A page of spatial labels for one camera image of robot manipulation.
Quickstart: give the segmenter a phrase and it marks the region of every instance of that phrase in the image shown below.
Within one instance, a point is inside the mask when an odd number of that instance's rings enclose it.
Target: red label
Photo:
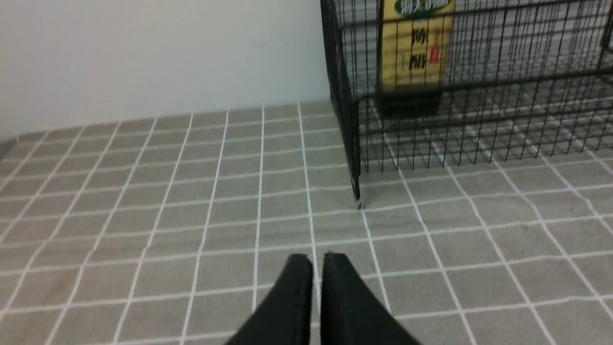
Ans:
[[[430,64],[437,64],[438,63],[438,56],[441,52],[440,47],[433,47],[432,50],[430,51]]]

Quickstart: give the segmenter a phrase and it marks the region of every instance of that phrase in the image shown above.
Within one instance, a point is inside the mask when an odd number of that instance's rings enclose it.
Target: black wire cage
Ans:
[[[351,180],[613,147],[611,0],[321,0]]]

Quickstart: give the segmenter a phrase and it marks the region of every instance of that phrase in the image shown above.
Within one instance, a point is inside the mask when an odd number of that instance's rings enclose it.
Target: white wall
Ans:
[[[0,0],[0,137],[328,94],[318,0]]]

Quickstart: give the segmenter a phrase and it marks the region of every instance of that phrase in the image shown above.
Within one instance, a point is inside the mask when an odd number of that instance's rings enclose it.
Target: yellow box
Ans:
[[[429,18],[455,11],[455,0],[382,0],[381,86],[436,85],[443,81],[454,20]]]

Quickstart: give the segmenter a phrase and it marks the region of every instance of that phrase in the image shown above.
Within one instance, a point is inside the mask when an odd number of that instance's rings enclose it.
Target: gray tiled floor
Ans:
[[[357,211],[327,104],[22,139],[0,161],[7,344],[221,344],[288,254],[318,279],[327,250],[424,344],[613,338],[607,152],[374,172]]]

